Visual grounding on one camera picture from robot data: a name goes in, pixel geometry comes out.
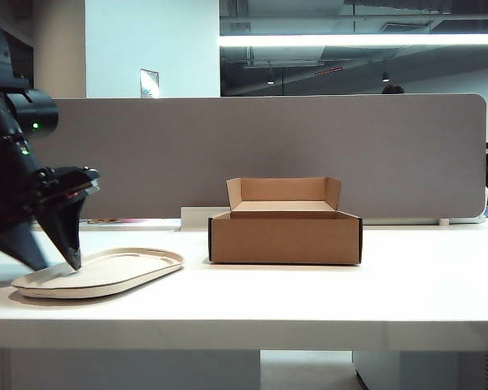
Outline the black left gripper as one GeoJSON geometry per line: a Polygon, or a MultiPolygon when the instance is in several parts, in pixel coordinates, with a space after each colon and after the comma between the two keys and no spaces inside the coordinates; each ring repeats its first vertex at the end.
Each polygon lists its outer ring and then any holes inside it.
{"type": "Polygon", "coordinates": [[[43,167],[0,184],[0,251],[39,271],[47,268],[31,232],[36,220],[66,262],[81,268],[79,217],[98,191],[99,173],[88,167],[43,167]]]}

